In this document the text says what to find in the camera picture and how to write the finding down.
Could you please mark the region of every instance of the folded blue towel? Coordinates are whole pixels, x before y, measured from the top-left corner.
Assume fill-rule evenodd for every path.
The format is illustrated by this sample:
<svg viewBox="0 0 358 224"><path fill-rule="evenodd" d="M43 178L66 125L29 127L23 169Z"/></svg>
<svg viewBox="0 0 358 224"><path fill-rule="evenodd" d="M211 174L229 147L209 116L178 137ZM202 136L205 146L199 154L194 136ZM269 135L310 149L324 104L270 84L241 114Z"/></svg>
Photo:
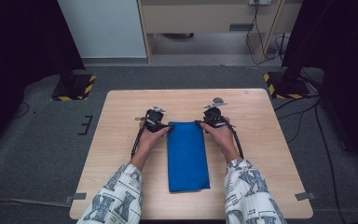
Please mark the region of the folded blue towel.
<svg viewBox="0 0 358 224"><path fill-rule="evenodd" d="M170 192L209 189L202 128L196 122L169 122L168 183Z"/></svg>

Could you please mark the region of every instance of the white and gray printed shirt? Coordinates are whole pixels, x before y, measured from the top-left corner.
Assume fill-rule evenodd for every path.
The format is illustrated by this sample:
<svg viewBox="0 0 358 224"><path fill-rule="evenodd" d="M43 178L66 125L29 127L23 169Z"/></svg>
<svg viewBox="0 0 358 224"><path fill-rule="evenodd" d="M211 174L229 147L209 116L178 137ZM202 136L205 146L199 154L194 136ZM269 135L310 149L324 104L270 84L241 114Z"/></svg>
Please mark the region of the white and gray printed shirt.
<svg viewBox="0 0 358 224"><path fill-rule="evenodd" d="M77 224L139 223L143 179L131 164L122 165L92 200ZM226 223L286 224L269 194L266 180L248 161L227 165L225 179Z"/></svg>

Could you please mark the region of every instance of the person's right hand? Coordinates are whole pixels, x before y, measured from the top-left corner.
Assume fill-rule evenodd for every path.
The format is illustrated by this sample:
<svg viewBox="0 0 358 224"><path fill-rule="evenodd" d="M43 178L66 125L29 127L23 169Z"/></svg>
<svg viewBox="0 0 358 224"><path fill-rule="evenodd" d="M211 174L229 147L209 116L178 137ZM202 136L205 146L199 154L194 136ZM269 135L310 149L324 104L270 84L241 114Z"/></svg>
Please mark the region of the person's right hand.
<svg viewBox="0 0 358 224"><path fill-rule="evenodd" d="M227 125L214 128L205 122L201 122L200 126L203 130L205 130L205 132L212 136L215 143L220 147L220 150L225 156L227 163L240 157L238 150L234 146L232 131L228 128Z"/></svg>

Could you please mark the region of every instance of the table top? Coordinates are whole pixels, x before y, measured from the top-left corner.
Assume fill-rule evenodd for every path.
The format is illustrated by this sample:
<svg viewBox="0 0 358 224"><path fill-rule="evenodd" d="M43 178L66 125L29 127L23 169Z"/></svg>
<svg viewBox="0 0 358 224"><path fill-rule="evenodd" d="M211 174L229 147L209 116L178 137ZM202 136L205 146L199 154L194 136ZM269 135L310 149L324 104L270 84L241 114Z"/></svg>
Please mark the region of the table top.
<svg viewBox="0 0 358 224"><path fill-rule="evenodd" d="M162 123L203 118L203 108L220 97L222 115L230 118L241 141L246 160L266 178L268 190L286 218L309 218L309 200L298 201L305 192L285 142L267 92L263 89L110 91L91 143L74 200L73 219L82 216L108 178L131 158L140 118L153 105L167 110ZM226 162L212 137L205 133L205 150L211 188L198 192L169 193L167 139L160 139L143 170L144 205L141 219L225 219L224 179Z"/></svg>

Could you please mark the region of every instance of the gray wall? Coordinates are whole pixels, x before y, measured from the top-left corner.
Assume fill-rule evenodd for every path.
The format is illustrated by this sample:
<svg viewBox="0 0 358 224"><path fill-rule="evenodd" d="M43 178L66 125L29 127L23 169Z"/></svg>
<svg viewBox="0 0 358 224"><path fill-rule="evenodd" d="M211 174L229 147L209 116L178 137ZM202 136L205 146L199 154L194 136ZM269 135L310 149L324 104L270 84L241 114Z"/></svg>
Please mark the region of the gray wall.
<svg viewBox="0 0 358 224"><path fill-rule="evenodd" d="M136 0L59 0L82 58L146 58Z"/></svg>

